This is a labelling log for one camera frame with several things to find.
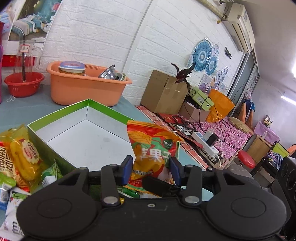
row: blue lid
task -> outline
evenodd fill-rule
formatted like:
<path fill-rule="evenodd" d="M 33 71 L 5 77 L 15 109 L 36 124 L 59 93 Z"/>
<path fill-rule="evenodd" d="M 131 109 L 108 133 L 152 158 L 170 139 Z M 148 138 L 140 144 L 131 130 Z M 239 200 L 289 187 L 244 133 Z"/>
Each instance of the blue lid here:
<path fill-rule="evenodd" d="M 60 66 L 62 68 L 85 69 L 85 64 L 77 61 L 64 61 L 64 62 L 61 62 Z"/>

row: pitcher handle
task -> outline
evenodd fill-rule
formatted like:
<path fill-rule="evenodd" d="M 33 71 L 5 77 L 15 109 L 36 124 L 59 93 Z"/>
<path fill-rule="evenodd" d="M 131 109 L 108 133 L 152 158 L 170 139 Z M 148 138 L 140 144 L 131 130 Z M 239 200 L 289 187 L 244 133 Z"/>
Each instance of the pitcher handle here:
<path fill-rule="evenodd" d="M 38 55 L 37 55 L 37 62 L 34 64 L 35 68 L 36 69 L 39 69 L 39 66 L 40 66 L 40 58 L 41 58 L 41 48 L 37 47 L 37 46 L 33 46 L 32 50 L 36 50 L 38 52 Z"/>

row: pipe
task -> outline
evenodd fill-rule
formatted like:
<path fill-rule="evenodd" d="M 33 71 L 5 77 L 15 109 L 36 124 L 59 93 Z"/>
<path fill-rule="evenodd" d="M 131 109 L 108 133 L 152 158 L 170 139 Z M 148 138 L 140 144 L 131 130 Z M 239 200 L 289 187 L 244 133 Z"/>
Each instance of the pipe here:
<path fill-rule="evenodd" d="M 214 14 L 216 14 L 220 19 L 223 18 L 223 13 L 221 13 L 214 5 L 208 2 L 208 0 L 198 0 L 206 8 L 210 9 Z"/>

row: wooden cabinet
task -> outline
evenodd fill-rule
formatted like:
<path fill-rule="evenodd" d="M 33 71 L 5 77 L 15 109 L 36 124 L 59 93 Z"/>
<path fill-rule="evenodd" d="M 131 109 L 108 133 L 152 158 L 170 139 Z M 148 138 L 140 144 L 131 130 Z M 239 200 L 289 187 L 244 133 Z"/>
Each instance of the wooden cabinet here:
<path fill-rule="evenodd" d="M 248 142 L 250 143 L 246 144 L 246 146 L 249 146 L 247 149 L 247 153 L 257 163 L 261 161 L 261 159 L 268 153 L 271 148 L 271 144 L 269 144 L 266 140 L 262 139 L 256 134 L 253 135 Z"/>

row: ceiling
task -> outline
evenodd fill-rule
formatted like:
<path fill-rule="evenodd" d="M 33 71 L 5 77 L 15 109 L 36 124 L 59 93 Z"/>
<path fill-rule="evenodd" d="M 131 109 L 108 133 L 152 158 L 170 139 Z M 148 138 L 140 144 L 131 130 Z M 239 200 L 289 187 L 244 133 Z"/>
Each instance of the ceiling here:
<path fill-rule="evenodd" d="M 260 76 L 296 96 L 296 4 L 291 0 L 235 0 L 248 12 Z"/>

